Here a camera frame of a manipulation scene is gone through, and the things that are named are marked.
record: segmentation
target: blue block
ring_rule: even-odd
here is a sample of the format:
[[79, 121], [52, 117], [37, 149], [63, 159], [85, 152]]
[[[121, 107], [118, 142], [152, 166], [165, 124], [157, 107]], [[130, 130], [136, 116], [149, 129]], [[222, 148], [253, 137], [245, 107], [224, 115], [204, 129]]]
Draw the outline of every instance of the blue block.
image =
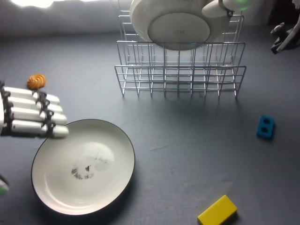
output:
[[259, 120], [256, 136], [271, 139], [274, 132], [275, 121], [270, 116], [262, 116]]

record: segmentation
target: metal wire rack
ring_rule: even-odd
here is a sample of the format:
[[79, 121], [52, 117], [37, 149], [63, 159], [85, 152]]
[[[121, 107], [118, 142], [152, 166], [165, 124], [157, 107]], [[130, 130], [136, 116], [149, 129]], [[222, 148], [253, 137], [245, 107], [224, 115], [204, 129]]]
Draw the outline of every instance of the metal wire rack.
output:
[[[115, 66], [121, 93], [126, 90], [189, 92], [233, 92], [238, 96], [246, 67], [240, 66], [245, 43], [238, 42], [244, 17], [234, 15], [226, 32], [212, 43], [176, 43], [179, 50], [168, 50], [143, 42], [129, 18], [129, 6], [120, 6], [121, 41], [117, 42], [120, 65]], [[183, 45], [191, 50], [182, 51]]]

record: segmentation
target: table surface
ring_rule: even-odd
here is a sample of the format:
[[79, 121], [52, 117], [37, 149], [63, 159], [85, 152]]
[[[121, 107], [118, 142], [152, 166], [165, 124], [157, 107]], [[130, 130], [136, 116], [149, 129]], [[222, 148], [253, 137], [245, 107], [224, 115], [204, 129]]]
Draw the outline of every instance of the table surface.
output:
[[[82, 217], [56, 214], [36, 198], [30, 170], [41, 139], [2, 137], [0, 172], [11, 191], [0, 198], [0, 225], [196, 225], [222, 195], [237, 205], [235, 225], [295, 225], [300, 200], [300, 48], [273, 55], [270, 27], [244, 28], [247, 66], [233, 94], [192, 99], [126, 92], [114, 72], [117, 34], [0, 41], [0, 77], [25, 88], [34, 73], [57, 95], [68, 121], [102, 119], [122, 128], [135, 172], [113, 204]], [[258, 139], [261, 115], [273, 116], [274, 140]]]

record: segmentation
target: dish rack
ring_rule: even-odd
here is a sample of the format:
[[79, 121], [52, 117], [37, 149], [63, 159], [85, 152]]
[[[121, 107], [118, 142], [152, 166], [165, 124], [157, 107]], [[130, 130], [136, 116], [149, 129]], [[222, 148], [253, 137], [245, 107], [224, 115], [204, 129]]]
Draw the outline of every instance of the dish rack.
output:
[[[239, 42], [244, 17], [233, 15], [226, 31], [207, 43], [176, 43], [179, 50], [168, 50], [152, 42], [144, 42], [135, 33], [129, 17], [130, 5], [120, 7], [120, 34], [117, 41], [120, 65], [115, 66], [122, 95], [126, 90], [189, 92], [192, 96], [202, 92], [224, 91], [238, 96], [246, 72], [241, 66], [245, 43]], [[180, 50], [189, 44], [190, 50]]]

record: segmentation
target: bright light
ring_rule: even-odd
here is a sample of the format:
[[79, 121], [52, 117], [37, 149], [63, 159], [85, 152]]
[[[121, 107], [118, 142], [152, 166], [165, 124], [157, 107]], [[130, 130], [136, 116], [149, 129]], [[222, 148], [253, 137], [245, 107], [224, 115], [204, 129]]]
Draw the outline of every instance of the bright light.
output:
[[[13, 3], [19, 6], [36, 6], [39, 8], [47, 8], [52, 5], [54, 1], [66, 1], [66, 0], [11, 0]], [[98, 0], [80, 0], [80, 1], [98, 1]]]

